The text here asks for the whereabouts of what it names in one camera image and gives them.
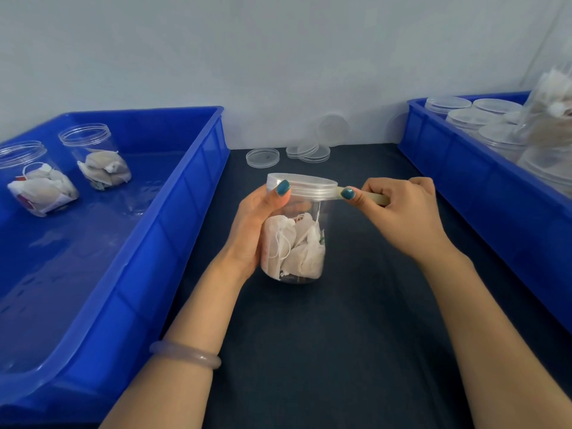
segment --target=hand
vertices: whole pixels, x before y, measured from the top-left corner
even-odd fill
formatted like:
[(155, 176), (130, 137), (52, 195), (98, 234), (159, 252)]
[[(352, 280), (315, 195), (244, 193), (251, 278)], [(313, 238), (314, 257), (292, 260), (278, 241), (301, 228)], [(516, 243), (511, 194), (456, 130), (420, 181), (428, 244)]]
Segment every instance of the hand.
[(382, 208), (361, 190), (352, 187), (345, 188), (341, 194), (348, 203), (360, 209), (398, 250), (419, 263), (443, 251), (456, 250), (443, 230), (432, 179), (370, 178), (361, 189), (387, 195), (390, 204)]
[(260, 261), (262, 224), (289, 200), (290, 184), (284, 180), (268, 194), (266, 185), (263, 185), (240, 202), (230, 235), (219, 256), (239, 273), (242, 283), (254, 273)]

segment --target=person's right hand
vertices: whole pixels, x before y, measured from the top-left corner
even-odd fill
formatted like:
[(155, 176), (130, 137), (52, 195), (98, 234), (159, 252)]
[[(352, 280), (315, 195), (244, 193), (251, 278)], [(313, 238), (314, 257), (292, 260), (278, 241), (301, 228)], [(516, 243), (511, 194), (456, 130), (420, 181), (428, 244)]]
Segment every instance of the person's right hand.
[[(382, 208), (362, 191), (385, 194), (390, 204)], [(341, 195), (360, 209), (392, 245), (418, 262), (456, 250), (443, 230), (430, 178), (370, 178), (361, 190), (347, 187)]]

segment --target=blue plastic tray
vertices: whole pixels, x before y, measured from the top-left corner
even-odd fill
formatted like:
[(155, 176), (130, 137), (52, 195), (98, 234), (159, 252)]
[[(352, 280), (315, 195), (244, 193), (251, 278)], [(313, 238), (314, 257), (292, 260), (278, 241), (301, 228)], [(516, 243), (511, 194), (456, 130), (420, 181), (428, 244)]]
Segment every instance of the blue plastic tray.
[[(529, 93), (465, 96), (520, 104)], [(572, 201), (409, 101), (399, 149), (572, 333)]]
[[(145, 363), (228, 158), (222, 107), (56, 117), (40, 140), (80, 191), (34, 217), (0, 187), (0, 422), (99, 422)], [(133, 179), (98, 192), (58, 133), (106, 123)]]

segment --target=open jar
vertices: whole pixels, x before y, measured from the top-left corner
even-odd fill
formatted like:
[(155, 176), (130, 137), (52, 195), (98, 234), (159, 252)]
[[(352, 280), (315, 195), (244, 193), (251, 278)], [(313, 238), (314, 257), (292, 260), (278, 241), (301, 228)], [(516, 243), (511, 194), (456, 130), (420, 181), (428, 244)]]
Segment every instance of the open jar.
[(325, 233), (338, 183), (303, 174), (270, 173), (271, 191), (290, 183), (290, 200), (264, 222), (260, 267), (270, 277), (293, 284), (320, 278), (324, 268)]
[(39, 141), (0, 147), (0, 177), (16, 200), (37, 217), (45, 217), (80, 196)]
[(59, 137), (71, 149), (81, 172), (96, 190), (103, 191), (131, 180), (131, 171), (119, 156), (107, 125), (77, 125), (62, 131)]

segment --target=person's right arm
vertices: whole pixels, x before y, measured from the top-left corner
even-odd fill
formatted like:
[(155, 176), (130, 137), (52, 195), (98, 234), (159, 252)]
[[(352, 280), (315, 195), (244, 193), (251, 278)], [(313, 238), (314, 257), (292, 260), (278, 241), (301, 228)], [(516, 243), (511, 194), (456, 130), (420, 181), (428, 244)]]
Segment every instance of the person's right arm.
[(425, 274), (453, 344), (475, 427), (571, 428), (572, 402), (512, 326), (470, 259), (445, 234), (433, 181), (376, 178), (362, 190), (390, 197), (389, 206), (381, 208), (358, 189), (342, 192)]

